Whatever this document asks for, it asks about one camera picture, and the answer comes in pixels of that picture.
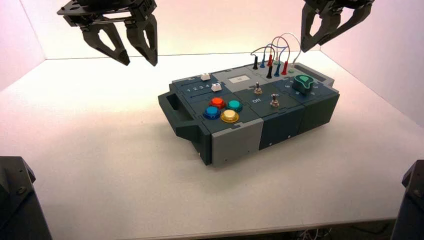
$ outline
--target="screw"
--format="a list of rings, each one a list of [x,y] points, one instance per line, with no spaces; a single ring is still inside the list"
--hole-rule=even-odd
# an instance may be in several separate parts
[[[423,195],[421,194],[421,191],[420,191],[420,190],[418,190],[418,189],[415,189],[415,190],[413,191],[413,194],[414,194],[415,196],[417,196],[418,198],[422,198],[422,197],[423,197]]]
[[[22,195],[27,191],[27,188],[24,186],[21,186],[20,188],[17,189],[16,194],[17,195]]]

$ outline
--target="small display screen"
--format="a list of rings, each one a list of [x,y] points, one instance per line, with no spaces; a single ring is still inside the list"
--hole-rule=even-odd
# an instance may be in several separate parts
[[[250,80],[250,77],[248,77],[246,75],[241,75],[241,76],[235,76],[235,77],[232,77],[232,78],[228,78],[228,80],[230,82],[232,82],[233,84],[236,84],[236,83],[239,83],[239,82]]]

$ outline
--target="blue button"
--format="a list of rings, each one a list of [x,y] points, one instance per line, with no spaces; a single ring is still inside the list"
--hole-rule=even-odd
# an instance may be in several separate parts
[[[236,112],[240,112],[242,110],[242,104],[237,100],[231,100],[228,102],[227,109],[234,110]]]
[[[221,111],[216,106],[209,106],[203,113],[203,116],[207,119],[217,119],[221,115]]]

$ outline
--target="yellow button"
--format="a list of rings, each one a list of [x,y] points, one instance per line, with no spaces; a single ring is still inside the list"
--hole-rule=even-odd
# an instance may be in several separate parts
[[[226,123],[235,123],[239,120],[239,115],[234,110],[225,110],[221,114],[221,120]]]

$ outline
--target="white push button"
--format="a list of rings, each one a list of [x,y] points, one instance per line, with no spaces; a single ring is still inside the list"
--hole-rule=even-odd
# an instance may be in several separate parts
[[[203,74],[200,76],[200,79],[201,79],[202,81],[209,80],[209,79],[211,79],[211,75],[209,75],[209,73],[203,73]]]
[[[221,87],[221,84],[214,83],[212,84],[212,87],[210,89],[212,89],[212,91],[214,92],[218,92],[218,91],[221,91],[223,88]]]

